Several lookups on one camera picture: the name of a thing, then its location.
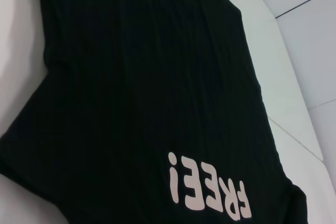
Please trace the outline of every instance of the black fabric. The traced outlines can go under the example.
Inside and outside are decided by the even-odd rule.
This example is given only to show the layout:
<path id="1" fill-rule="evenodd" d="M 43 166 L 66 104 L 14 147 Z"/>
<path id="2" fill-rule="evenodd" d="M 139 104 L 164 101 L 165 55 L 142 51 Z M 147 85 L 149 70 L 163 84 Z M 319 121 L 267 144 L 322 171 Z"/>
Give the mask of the black fabric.
<path id="1" fill-rule="evenodd" d="M 48 75 L 1 139 L 2 174 L 74 224 L 307 223 L 233 4 L 41 9 Z"/>

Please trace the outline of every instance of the black t-shirt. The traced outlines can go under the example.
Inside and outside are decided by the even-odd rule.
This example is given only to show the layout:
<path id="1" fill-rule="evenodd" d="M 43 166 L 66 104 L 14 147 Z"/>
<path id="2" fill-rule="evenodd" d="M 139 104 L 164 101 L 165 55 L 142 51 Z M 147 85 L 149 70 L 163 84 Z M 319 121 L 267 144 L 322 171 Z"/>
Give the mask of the black t-shirt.
<path id="1" fill-rule="evenodd" d="M 307 223 L 229 0 L 41 0 L 48 75 L 0 172 L 70 223 Z"/>

